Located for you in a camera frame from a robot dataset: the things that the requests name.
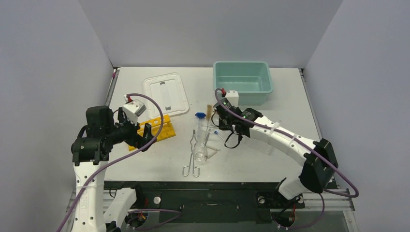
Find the yellow test tube rack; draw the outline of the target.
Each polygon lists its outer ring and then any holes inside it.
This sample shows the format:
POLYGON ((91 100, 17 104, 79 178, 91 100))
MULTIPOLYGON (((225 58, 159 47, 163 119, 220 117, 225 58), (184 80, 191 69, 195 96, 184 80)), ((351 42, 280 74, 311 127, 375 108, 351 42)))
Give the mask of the yellow test tube rack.
MULTIPOLYGON (((144 132, 144 126, 146 124, 150 124, 152 135, 155 136, 160 128, 160 123, 161 123, 160 117, 144 121, 140 123, 140 129, 138 129, 137 133, 142 136, 144 132)), ((176 132, 174 130, 173 124, 171 123, 170 116, 168 114, 165 114, 164 115, 164 125, 162 127, 162 130, 159 136, 157 137, 157 141, 159 142, 159 141, 169 139, 175 136, 176 136, 176 132)))

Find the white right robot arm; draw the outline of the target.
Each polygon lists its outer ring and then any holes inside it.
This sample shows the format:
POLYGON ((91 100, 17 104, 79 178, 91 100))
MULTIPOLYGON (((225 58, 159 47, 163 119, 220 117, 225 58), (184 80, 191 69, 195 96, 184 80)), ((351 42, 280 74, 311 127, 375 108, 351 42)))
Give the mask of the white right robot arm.
POLYGON ((214 105, 219 129, 231 131, 267 143, 283 152, 302 167, 295 177, 284 178, 273 192, 273 201, 286 206, 301 193, 323 193, 338 167, 332 144, 326 139, 315 141, 284 129, 252 108, 241 111, 223 98, 214 105))

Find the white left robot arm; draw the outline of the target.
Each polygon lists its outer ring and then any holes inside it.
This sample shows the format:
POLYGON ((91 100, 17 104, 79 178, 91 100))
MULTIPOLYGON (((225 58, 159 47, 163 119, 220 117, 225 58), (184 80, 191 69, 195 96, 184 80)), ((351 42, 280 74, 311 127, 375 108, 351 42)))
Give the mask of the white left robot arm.
POLYGON ((73 232, 105 232, 103 190, 105 170, 114 145, 122 142, 144 152, 156 141, 151 126, 143 135, 138 117, 146 110, 142 103, 127 103, 118 109, 118 121, 108 106, 94 106, 86 110, 86 125, 80 130, 71 147, 76 175, 76 198, 69 210, 74 212, 73 232))

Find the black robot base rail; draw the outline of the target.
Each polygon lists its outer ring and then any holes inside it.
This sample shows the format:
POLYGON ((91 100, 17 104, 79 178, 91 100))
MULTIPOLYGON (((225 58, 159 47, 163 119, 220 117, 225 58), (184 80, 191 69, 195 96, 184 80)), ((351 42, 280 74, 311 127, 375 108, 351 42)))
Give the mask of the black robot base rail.
POLYGON ((153 182, 105 181, 104 189, 131 188, 136 192, 132 209, 151 208, 182 213, 178 223, 271 222, 294 209, 305 208, 302 195, 287 200, 276 182, 153 182))

